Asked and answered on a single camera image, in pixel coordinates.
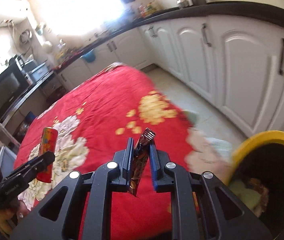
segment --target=white water heater tank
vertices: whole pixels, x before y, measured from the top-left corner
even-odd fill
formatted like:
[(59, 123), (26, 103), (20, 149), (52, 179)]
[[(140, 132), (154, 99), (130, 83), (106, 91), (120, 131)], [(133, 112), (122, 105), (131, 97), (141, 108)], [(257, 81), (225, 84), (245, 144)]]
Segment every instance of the white water heater tank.
[(7, 26), (8, 21), (15, 24), (26, 18), (27, 5), (21, 0), (0, 0), (0, 27)]

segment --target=floor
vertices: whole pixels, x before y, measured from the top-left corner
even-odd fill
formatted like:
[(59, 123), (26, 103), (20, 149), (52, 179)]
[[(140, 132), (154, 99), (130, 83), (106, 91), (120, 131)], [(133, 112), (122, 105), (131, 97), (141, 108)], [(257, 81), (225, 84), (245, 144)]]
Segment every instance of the floor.
[(206, 136), (230, 142), (235, 150), (243, 141), (243, 135), (220, 111), (200, 97), (170, 73), (157, 67), (146, 73), (157, 89), (181, 109), (196, 111), (199, 121), (196, 127)]

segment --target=black microwave oven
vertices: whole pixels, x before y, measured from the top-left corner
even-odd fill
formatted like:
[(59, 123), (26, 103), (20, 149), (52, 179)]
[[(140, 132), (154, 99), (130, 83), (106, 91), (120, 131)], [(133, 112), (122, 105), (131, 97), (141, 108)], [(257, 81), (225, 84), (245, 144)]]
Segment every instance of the black microwave oven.
[(29, 87), (18, 60), (10, 59), (9, 66), (0, 74), (0, 119)]

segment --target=yellow bucket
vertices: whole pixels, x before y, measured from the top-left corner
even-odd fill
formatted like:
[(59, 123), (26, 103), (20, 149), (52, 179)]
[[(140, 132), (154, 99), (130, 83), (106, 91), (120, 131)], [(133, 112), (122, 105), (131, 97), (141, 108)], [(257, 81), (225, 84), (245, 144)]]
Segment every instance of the yellow bucket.
[(228, 185), (239, 174), (260, 179), (269, 189), (269, 202), (260, 220), (277, 237), (284, 230), (284, 132), (266, 131), (243, 142), (233, 153), (224, 183)]

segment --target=candy wrapper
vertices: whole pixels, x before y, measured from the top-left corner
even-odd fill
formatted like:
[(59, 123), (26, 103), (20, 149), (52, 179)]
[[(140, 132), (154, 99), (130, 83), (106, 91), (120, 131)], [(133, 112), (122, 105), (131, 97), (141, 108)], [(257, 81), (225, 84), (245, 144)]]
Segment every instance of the candy wrapper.
[(150, 154), (150, 143), (154, 139), (155, 132), (146, 128), (134, 147), (133, 162), (131, 168), (131, 183), (128, 190), (133, 196), (137, 196), (140, 179)]

